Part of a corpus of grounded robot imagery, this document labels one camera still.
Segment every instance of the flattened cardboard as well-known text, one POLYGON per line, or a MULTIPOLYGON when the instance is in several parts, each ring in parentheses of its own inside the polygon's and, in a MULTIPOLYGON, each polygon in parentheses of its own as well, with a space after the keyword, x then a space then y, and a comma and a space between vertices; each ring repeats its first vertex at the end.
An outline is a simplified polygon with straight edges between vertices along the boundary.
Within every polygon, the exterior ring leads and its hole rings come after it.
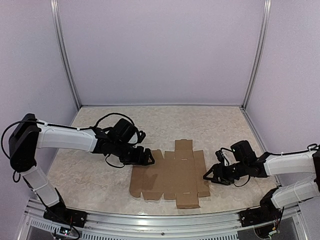
POLYGON ((175 150, 153 150, 155 164, 133 166, 130 194, 145 200, 174 200, 178 209, 199 208, 199 198, 210 196, 203 180, 206 164, 203 150, 193 151, 192 140, 176 140, 175 150))

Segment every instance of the cardboard tab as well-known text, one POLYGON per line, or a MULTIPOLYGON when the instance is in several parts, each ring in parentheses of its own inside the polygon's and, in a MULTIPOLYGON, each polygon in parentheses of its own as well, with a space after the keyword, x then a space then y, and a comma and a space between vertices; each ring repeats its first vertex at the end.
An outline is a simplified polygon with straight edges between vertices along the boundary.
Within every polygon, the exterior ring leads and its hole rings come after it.
POLYGON ((210 196, 204 152, 193 151, 192 140, 176 140, 175 151, 154 150, 155 164, 133 166, 130 194, 145 200, 175 199, 179 209, 199 208, 200 197, 210 196))

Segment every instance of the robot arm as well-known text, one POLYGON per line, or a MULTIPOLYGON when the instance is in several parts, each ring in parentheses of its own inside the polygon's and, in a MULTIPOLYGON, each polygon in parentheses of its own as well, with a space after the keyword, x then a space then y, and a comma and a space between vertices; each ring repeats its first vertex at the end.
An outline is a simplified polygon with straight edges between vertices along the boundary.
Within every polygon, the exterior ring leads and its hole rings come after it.
POLYGON ((48 208, 44 218, 60 223, 73 219, 74 226, 83 228, 87 213, 66 208, 59 192, 37 166, 36 149, 62 148, 103 154, 106 157, 115 155, 123 165, 147 166, 155 163, 150 149, 135 147, 145 136, 143 131, 139 131, 133 123, 124 118, 115 126, 104 129, 97 126, 78 128, 47 123, 28 113, 18 122, 9 137, 10 165, 48 208))
POLYGON ((243 227, 279 218, 280 209, 296 202, 302 202, 320 196, 320 148, 316 144, 308 146, 307 150, 292 153, 274 154, 265 152, 256 157, 248 141, 240 141, 231 146, 230 150, 237 163, 225 165, 222 150, 215 154, 220 163, 214 164, 203 176, 216 184, 231 185, 243 176, 267 178, 277 174, 316 173, 302 181, 286 187, 270 190, 260 201, 260 208, 240 212, 243 227))

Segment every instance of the marbled surface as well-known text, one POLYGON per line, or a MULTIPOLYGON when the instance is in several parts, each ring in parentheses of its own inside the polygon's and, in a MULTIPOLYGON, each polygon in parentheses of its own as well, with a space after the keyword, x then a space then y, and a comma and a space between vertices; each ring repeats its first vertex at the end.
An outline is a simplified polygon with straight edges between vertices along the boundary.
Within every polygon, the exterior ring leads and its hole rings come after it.
MULTIPOLYGON (((248 140, 257 156, 261 150, 238 107, 217 106, 131 106, 83 107, 73 126, 93 126, 102 116, 119 112, 131 117, 146 133, 142 146, 152 150, 174 151, 175 140, 193 139, 193 150, 204 150, 206 168, 218 160, 215 151, 248 140)), ((113 126, 111 116, 100 127, 113 126)), ((234 162, 232 154, 226 154, 234 162)), ((111 163, 119 161, 110 157, 111 163)), ((209 183, 210 197, 199 198, 200 208, 177 209, 175 200, 144 200, 129 193, 131 166, 116 169, 105 163, 103 155, 80 150, 60 149, 48 178, 72 208, 132 215, 190 215, 216 213, 258 206, 260 199, 275 187, 275 179, 254 178, 243 187, 209 183)), ((242 185, 247 180, 237 181, 242 185)))

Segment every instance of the white wall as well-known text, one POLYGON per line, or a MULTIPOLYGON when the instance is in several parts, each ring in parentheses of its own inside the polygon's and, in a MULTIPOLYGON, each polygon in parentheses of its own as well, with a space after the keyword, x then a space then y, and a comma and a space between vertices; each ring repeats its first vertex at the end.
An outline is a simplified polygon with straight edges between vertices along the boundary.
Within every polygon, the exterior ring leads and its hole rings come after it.
POLYGON ((60 0, 81 103, 241 105, 263 0, 60 0))
MULTIPOLYGON (((248 105, 267 150, 320 142, 320 1, 272 1, 263 56, 248 105)), ((280 176, 283 185, 308 174, 280 176)), ((320 198, 300 204, 310 239, 320 236, 320 198)))
MULTIPOLYGON (((63 69, 50 1, 0 1, 0 133, 26 113, 70 124, 76 114, 63 69)), ((8 138, 5 147, 8 150, 8 138)), ((55 150, 39 150, 36 160, 47 172, 55 150)), ((12 240, 31 196, 13 183, 9 160, 0 151, 0 239, 12 240)))

